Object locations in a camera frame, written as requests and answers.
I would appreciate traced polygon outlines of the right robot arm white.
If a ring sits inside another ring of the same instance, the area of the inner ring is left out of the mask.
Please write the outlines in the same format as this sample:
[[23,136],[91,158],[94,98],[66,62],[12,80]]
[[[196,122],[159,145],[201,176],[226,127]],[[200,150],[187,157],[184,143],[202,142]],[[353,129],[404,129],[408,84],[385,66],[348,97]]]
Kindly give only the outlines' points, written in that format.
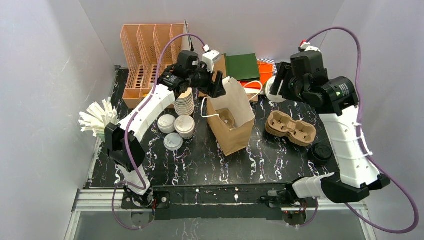
[[282,62],[271,94],[312,107],[324,124],[339,171],[302,177],[286,185],[294,199],[325,198],[356,203],[391,180],[370,161],[371,152],[359,124],[359,97],[350,79],[328,77],[322,53],[298,52]]

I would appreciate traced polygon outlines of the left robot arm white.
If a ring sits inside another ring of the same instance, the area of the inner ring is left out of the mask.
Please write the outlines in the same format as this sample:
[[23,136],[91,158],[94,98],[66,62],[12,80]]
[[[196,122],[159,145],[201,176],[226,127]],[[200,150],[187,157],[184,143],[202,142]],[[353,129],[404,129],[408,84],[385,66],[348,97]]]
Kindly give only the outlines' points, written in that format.
[[143,168],[146,156],[141,141],[152,123],[188,88],[199,89],[209,97],[224,96],[223,73],[214,72],[215,63],[221,58],[216,50],[202,56],[182,50],[175,64],[165,68],[142,102],[118,123],[105,127],[104,146],[107,155],[121,170],[123,186],[130,198],[142,207],[150,207],[154,200],[150,182]]

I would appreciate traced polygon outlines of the stack of paper cups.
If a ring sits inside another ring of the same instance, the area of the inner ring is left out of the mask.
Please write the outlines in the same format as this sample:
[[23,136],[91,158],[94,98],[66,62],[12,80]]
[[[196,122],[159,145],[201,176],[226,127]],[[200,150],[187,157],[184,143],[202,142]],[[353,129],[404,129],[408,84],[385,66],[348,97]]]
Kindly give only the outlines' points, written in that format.
[[173,106],[179,116],[192,115],[195,110],[193,89],[189,87],[175,100]]

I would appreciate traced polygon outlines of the cardboard two-cup carrier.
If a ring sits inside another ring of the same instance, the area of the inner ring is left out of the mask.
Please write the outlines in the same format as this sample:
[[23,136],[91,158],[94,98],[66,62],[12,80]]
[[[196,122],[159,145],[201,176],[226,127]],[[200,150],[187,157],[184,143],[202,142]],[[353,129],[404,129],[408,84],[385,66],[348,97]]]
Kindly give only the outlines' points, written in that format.
[[293,120],[281,111],[272,111],[265,124],[267,133],[275,137],[287,137],[289,141],[301,147],[312,144],[316,138],[316,128],[305,121]]

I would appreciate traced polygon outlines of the single paper cup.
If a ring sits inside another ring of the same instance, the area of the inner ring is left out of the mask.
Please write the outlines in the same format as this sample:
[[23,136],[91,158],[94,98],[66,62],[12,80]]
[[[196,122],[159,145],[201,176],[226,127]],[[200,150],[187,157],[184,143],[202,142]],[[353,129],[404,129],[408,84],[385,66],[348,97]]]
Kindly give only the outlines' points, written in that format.
[[183,139],[190,139],[194,135],[195,121],[190,115],[181,115],[175,120],[174,128]]

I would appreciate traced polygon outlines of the tan paper bag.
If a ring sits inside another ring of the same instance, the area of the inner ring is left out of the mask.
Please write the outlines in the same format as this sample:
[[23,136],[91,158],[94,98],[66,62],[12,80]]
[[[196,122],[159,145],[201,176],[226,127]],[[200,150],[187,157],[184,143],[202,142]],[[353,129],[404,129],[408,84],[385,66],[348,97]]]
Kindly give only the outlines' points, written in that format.
[[207,119],[220,149],[227,157],[249,145],[256,117],[251,100],[257,95],[249,97],[242,84],[230,76],[223,80],[223,87],[226,95],[203,98],[201,109],[206,109],[206,114],[202,113],[201,117]]

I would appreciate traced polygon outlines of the single white lid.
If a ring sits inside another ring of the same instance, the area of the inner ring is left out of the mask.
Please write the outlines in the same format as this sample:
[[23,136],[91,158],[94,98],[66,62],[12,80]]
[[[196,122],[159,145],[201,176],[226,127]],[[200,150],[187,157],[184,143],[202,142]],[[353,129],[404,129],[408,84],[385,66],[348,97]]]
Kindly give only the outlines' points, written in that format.
[[174,127],[180,132],[190,132],[195,128],[195,121],[190,115],[181,115],[175,120]]

